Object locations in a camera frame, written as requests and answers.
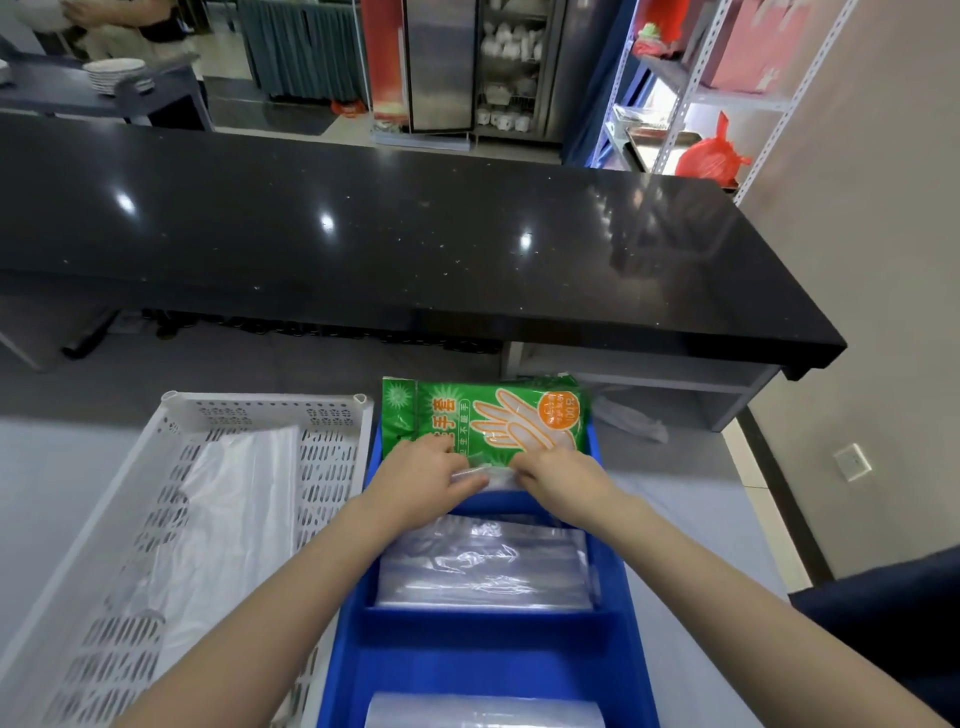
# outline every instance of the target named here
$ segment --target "hand graphic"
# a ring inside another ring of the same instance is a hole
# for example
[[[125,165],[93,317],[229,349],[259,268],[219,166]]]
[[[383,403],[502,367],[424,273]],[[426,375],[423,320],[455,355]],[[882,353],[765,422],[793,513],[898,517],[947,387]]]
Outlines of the hand graphic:
[[[526,451],[540,449],[576,449],[568,429],[554,429],[540,417],[540,412],[506,389],[496,390],[497,407],[486,402],[475,402],[473,407],[487,418],[470,426],[482,432],[484,439],[495,448],[520,448]]]

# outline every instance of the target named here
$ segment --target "black marble counter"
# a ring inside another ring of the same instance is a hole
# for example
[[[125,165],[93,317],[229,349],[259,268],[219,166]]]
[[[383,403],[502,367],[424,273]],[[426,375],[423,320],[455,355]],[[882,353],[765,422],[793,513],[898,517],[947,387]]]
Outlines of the black marble counter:
[[[826,367],[711,182],[0,114],[0,286],[118,305]]]

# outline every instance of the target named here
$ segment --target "forearm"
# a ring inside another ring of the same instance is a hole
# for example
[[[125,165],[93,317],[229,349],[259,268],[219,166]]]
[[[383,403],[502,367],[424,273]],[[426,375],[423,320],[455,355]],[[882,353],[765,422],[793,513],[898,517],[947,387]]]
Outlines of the forearm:
[[[170,17],[173,6],[167,0],[102,0],[108,25],[142,28]]]
[[[667,605],[768,728],[946,726],[886,673],[624,495],[591,530]]]
[[[310,650],[396,535],[363,497],[214,627],[117,721],[122,728],[263,728]]]

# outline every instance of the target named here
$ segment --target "white plastic crate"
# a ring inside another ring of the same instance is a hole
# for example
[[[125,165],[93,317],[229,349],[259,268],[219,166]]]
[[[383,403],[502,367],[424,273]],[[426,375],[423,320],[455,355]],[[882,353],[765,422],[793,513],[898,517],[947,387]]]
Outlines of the white plastic crate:
[[[291,523],[300,548],[360,492],[372,415],[364,395],[165,394],[0,657],[0,725],[110,725],[150,685],[164,622],[119,616],[108,595],[137,555],[176,537],[188,510],[179,486],[207,443],[251,429],[303,428]],[[316,724],[335,627],[336,619],[292,690],[290,726]]]

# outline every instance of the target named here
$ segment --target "blue plastic bin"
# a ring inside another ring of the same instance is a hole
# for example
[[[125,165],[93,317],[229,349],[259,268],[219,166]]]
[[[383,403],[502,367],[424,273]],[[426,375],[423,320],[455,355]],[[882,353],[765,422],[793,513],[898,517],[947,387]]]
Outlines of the blue plastic bin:
[[[588,447],[599,460],[592,424]],[[381,457],[378,428],[367,482]],[[545,512],[526,493],[498,492],[454,513]],[[362,728],[373,694],[388,691],[591,700],[607,728],[659,728],[623,561],[589,535],[587,546],[600,583],[592,612],[374,607],[374,564],[340,610],[318,727]]]

